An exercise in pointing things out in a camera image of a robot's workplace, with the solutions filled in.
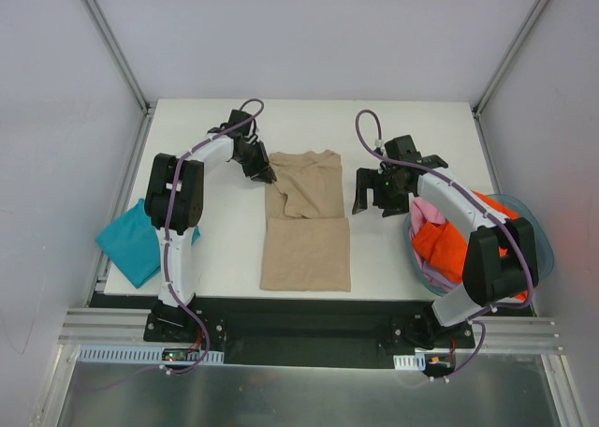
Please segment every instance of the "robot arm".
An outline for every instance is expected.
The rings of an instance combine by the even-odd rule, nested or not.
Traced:
[[[208,131],[211,138],[251,115],[233,110],[228,122]],[[228,135],[216,138],[193,152],[183,162],[179,182],[173,183],[178,157],[159,154],[154,158],[145,201],[145,212],[152,219],[160,244],[160,257],[164,257],[167,241],[165,224],[168,202],[173,185],[177,185],[172,217],[169,225],[168,274],[172,288],[185,304],[194,298],[194,273],[191,262],[191,243],[194,229],[203,211],[204,177],[211,170],[231,159],[241,164],[243,173],[253,181],[271,184],[276,180],[262,141],[258,139],[256,125],[248,123]],[[177,307],[164,278],[165,263],[161,259],[162,286],[159,301]]]
[[[437,155],[422,157],[412,138],[403,136],[385,144],[387,157],[437,169],[451,182],[459,183]],[[533,285],[538,283],[533,226],[524,218],[509,219],[468,191],[473,200],[485,207],[482,214],[456,188],[423,170],[381,163],[379,169],[358,169],[353,214],[367,208],[367,189],[374,193],[373,204],[383,216],[406,214],[409,194],[430,202],[452,223],[468,243],[462,283],[443,298],[429,305],[415,322],[403,330],[406,340],[415,346],[431,348],[436,335],[456,329],[485,307],[516,296],[527,289],[527,281],[515,252],[502,231],[490,220],[492,214],[516,240],[528,263]],[[500,256],[499,249],[507,250]]]

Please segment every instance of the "aluminum frame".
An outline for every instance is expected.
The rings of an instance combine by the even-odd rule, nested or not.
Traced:
[[[150,310],[73,308],[66,314],[58,338],[61,345],[173,346],[145,343],[143,332]],[[550,317],[485,317],[485,354],[562,355],[565,347]]]

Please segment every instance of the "wire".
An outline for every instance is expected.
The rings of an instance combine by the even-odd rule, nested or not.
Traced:
[[[464,369],[466,366],[468,366],[468,364],[471,363],[472,360],[474,360],[475,357],[478,355],[478,352],[480,352],[480,349],[482,349],[483,343],[485,343],[485,337],[487,336],[487,327],[485,326],[485,323],[482,321],[472,321],[472,323],[476,324],[477,326],[480,326],[480,329],[481,329],[480,339],[478,340],[478,344],[476,345],[475,351],[472,354],[470,354],[470,357],[468,357],[468,359],[466,359],[466,361],[464,363],[462,363],[460,365],[460,367],[458,367],[453,373],[451,373],[451,375],[455,375],[456,373],[458,373],[462,369]]]
[[[168,371],[173,373],[173,374],[177,374],[177,375],[181,375],[181,374],[186,374],[190,371],[192,371],[193,369],[195,369],[208,355],[208,353],[210,352],[210,336],[208,334],[208,330],[206,329],[206,326],[204,325],[204,323],[202,322],[202,320],[197,317],[197,315],[191,311],[189,308],[187,308],[187,306],[183,303],[183,301],[181,301],[181,299],[179,299],[179,296],[177,295],[177,292],[173,289],[172,287],[172,281],[170,280],[170,275],[168,273],[168,250],[170,248],[170,232],[168,230],[168,228],[170,227],[170,220],[172,218],[172,209],[175,203],[175,196],[177,194],[177,185],[176,183],[179,182],[179,175],[181,174],[181,167],[183,165],[183,162],[193,153],[195,153],[196,151],[198,151],[199,149],[203,148],[204,146],[206,146],[207,144],[209,144],[210,142],[219,139],[220,137],[223,137],[224,135],[227,135],[228,133],[239,129],[240,127],[247,125],[248,123],[252,123],[259,115],[260,113],[262,113],[262,111],[264,110],[264,102],[260,99],[257,98],[251,98],[248,99],[247,101],[245,101],[243,104],[241,104],[241,108],[240,110],[243,110],[245,108],[245,106],[247,106],[248,104],[252,103],[252,102],[257,102],[258,104],[260,104],[260,108],[258,109],[258,111],[256,113],[254,113],[252,116],[250,116],[249,118],[243,120],[240,123],[237,123],[236,125],[233,125],[231,127],[228,127],[227,129],[219,132],[218,134],[209,137],[207,139],[205,139],[204,141],[201,141],[200,143],[198,143],[196,146],[194,146],[193,148],[191,148],[191,151],[186,152],[185,154],[183,154],[181,157],[179,157],[179,160],[177,161],[177,165],[175,167],[175,174],[173,176],[173,186],[172,189],[170,190],[170,198],[168,200],[168,209],[167,209],[167,218],[165,220],[165,238],[166,238],[166,243],[165,243],[165,248],[164,248],[164,259],[163,259],[163,269],[164,269],[164,275],[165,275],[165,280],[167,282],[167,286],[168,286],[168,292],[170,293],[170,295],[172,296],[172,298],[175,300],[175,302],[184,310],[184,312],[189,315],[191,318],[194,319],[194,321],[198,324],[198,326],[201,328],[203,334],[204,334],[204,338],[206,339],[206,347],[204,348],[204,352],[197,358],[196,361],[194,361],[192,364],[190,364],[189,366],[183,368],[183,369],[169,369]]]
[[[478,202],[478,200],[473,197],[468,190],[466,190],[464,187],[462,187],[461,185],[453,182],[451,179],[449,179],[447,176],[445,176],[443,173],[435,170],[435,169],[431,169],[428,167],[424,167],[422,165],[418,165],[418,163],[412,163],[412,162],[404,162],[401,160],[394,160],[392,158],[388,158],[388,157],[384,157],[380,154],[378,154],[377,152],[373,151],[373,149],[371,149],[371,147],[368,145],[368,143],[364,140],[364,138],[362,137],[362,133],[360,132],[360,127],[359,127],[359,119],[360,117],[364,114],[364,113],[368,113],[370,115],[373,116],[375,122],[376,122],[376,127],[378,129],[379,132],[381,132],[381,122],[378,119],[378,116],[376,115],[376,113],[374,113],[372,110],[361,110],[358,112],[358,114],[356,115],[356,133],[358,134],[358,139],[359,142],[362,143],[362,146],[364,146],[364,149],[366,149],[366,151],[368,151],[371,155],[375,156],[376,158],[378,158],[379,160],[383,161],[383,162],[387,162],[390,163],[392,165],[397,165],[400,167],[407,167],[407,168],[412,168],[412,169],[418,169],[420,171],[425,171],[425,172],[429,172],[430,174],[432,174],[433,176],[441,179],[442,181],[446,182],[449,186],[454,187],[456,190],[458,190],[458,192],[464,196],[466,198],[466,200],[468,200],[468,202],[470,202],[479,212],[481,212],[483,215],[485,215],[488,219],[490,219],[490,221],[499,228],[499,230],[503,233],[503,235],[505,235],[505,238],[507,238],[507,240],[509,241],[510,245],[512,246],[516,257],[518,258],[519,264],[522,267],[522,270],[524,271],[524,275],[526,277],[526,288],[527,288],[527,294],[526,294],[526,299],[523,302],[516,302],[516,303],[510,303],[510,302],[497,302],[494,304],[494,306],[496,307],[509,307],[509,308],[525,308],[528,307],[531,303],[531,300],[533,299],[533,293],[534,293],[534,286],[533,286],[533,276],[531,275],[531,270],[528,267],[528,264],[526,263],[526,258],[524,258],[524,255],[522,254],[522,251],[520,250],[518,244],[516,243],[516,240],[514,239],[514,237],[512,236],[512,234],[509,232],[509,230],[507,230],[507,227],[497,218],[495,217],[493,214],[488,213],[487,209],[480,203]],[[480,317],[481,315],[485,315],[486,313],[488,313],[491,310],[491,307],[485,307],[482,310],[480,310],[479,312],[475,313],[474,315],[472,315],[469,319],[474,319],[476,317]]]

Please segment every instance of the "tan cloth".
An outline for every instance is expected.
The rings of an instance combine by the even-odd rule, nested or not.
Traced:
[[[341,157],[332,151],[277,153],[270,165],[277,181],[266,189],[260,288],[351,291]]]
[[[269,221],[260,288],[351,291],[347,218]]]
[[[341,156],[324,153],[270,156],[277,176],[266,187],[266,217],[343,218],[343,184]]]

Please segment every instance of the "orange cloth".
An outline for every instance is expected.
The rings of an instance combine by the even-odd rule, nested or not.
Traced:
[[[504,207],[502,204],[485,195],[474,192],[483,202],[493,209],[516,219],[519,215]],[[412,240],[414,250],[427,260],[432,267],[444,275],[447,280],[461,284],[461,275],[466,261],[468,243],[463,239],[458,230],[451,223],[435,225],[427,221],[420,232]],[[506,254],[500,249],[501,256]],[[518,295],[518,299],[525,299],[526,293]]]

